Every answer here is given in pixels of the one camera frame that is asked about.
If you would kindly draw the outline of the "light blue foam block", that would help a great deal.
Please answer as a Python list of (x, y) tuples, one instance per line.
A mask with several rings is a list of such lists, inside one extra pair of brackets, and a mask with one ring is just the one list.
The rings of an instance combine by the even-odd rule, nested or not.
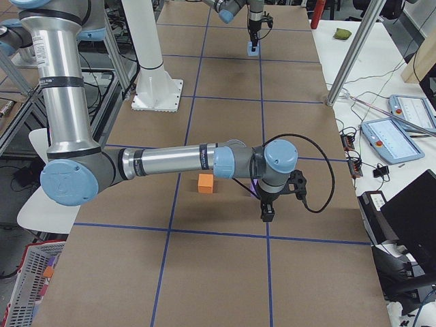
[(260, 46), (254, 46), (252, 42), (247, 42), (247, 55), (249, 57), (257, 57), (259, 55)]

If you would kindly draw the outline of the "orange foam block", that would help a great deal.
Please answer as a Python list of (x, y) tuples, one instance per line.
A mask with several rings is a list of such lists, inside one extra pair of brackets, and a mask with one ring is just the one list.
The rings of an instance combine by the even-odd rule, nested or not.
[(214, 188), (214, 176), (212, 174), (198, 175), (198, 192), (212, 194)]

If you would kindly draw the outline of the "small electronics board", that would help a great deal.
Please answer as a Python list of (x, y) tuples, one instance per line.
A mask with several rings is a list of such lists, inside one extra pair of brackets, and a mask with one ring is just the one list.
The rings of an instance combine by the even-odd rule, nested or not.
[(362, 159), (354, 146), (355, 134), (341, 134), (341, 143), (345, 151), (345, 156), (353, 179), (363, 176), (362, 173)]

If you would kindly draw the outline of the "red cylinder bottle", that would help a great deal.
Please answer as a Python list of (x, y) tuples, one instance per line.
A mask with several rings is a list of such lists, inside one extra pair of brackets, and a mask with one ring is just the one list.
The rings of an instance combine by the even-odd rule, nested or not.
[(322, 14), (324, 12), (324, 8), (326, 5), (326, 0), (317, 0), (314, 10), (313, 10), (313, 15), (312, 15), (312, 19), (311, 19), (311, 29), (317, 29), (317, 26), (319, 24), (319, 21), (322, 17)]

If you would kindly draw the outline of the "green bean bag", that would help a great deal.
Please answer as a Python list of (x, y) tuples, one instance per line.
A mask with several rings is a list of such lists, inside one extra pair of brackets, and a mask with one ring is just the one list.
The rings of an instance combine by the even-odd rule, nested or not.
[(348, 40), (352, 35), (352, 32), (347, 29), (337, 28), (333, 38), (336, 40)]

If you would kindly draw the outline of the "front teach pendant tablet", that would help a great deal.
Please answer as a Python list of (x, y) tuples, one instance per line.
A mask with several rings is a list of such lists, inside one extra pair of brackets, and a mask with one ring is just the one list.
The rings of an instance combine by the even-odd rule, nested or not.
[(363, 122), (361, 129), (369, 144), (389, 164), (401, 164), (425, 156), (407, 132), (392, 119)]

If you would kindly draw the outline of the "teach pendant tablet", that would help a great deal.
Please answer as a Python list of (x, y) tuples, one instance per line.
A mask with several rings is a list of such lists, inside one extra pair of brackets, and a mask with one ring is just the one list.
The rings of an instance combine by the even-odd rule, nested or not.
[(401, 164), (425, 156), (407, 132), (392, 119), (363, 122), (361, 129), (369, 144), (389, 164)]
[(405, 121), (435, 131), (435, 113), (425, 97), (391, 95), (388, 100), (391, 113)]

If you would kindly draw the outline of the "reacher grabber stick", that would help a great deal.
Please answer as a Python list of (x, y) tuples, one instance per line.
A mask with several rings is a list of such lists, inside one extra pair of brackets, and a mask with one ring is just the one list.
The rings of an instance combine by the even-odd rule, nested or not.
[(412, 127), (414, 130), (417, 130), (417, 131), (420, 131), (420, 132), (422, 132), (424, 134), (428, 134), (428, 135), (430, 135), (432, 137), (435, 137), (435, 132), (434, 131), (431, 131), (429, 129), (426, 129), (424, 127), (416, 125), (416, 124), (414, 124), (412, 122), (406, 121), (405, 119), (401, 118), (400, 116), (392, 114), (391, 112), (388, 112), (386, 110), (382, 110), (381, 108), (378, 108), (377, 106), (374, 106), (373, 104), (370, 104), (370, 103), (365, 102), (365, 101), (363, 101), (361, 99), (358, 99), (357, 97), (354, 97), (353, 95), (350, 95), (348, 92), (339, 93), (339, 98), (350, 99), (350, 100), (352, 100), (354, 102), (357, 102), (359, 104), (362, 104), (362, 105), (364, 105), (364, 106), (366, 106), (366, 107), (368, 107), (368, 108), (370, 108), (372, 110), (375, 110), (375, 111), (377, 111), (377, 112), (379, 112), (381, 114), (389, 116), (390, 118), (395, 119), (395, 120), (397, 120), (397, 121), (399, 121), (399, 122), (401, 122), (403, 124), (406, 124), (406, 125)]

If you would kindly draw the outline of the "black laptop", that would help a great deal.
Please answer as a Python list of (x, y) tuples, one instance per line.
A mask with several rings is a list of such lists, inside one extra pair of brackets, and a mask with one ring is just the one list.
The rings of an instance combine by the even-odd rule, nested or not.
[(423, 270), (435, 272), (435, 173), (425, 170), (387, 201), (381, 212)]

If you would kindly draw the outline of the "rear teach pendant tablet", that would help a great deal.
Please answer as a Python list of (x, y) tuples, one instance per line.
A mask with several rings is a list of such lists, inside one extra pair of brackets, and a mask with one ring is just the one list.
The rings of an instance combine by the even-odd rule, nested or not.
[(435, 131), (435, 113), (425, 97), (391, 95), (388, 100), (391, 113), (405, 121)]

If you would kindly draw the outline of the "white perforated basket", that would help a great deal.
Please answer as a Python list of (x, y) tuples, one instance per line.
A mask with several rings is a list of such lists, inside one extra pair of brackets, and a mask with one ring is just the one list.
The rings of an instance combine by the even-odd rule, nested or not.
[(55, 262), (65, 246), (64, 241), (50, 240), (27, 245), (22, 257), (2, 326), (30, 326), (48, 287), (44, 271)]

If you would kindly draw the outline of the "aluminium frame post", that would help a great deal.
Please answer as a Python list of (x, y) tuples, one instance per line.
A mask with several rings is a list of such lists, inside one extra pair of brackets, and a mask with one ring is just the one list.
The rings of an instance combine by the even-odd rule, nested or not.
[(362, 50), (364, 43), (366, 42), (369, 33), (371, 32), (373, 25), (377, 21), (377, 18), (386, 4), (386, 0), (372, 0), (364, 14), (359, 28), (354, 35), (349, 50), (341, 64), (338, 74), (330, 88), (328, 96), (326, 98), (326, 105), (333, 107), (343, 85), (345, 84), (353, 66), (356, 62), (360, 51)]

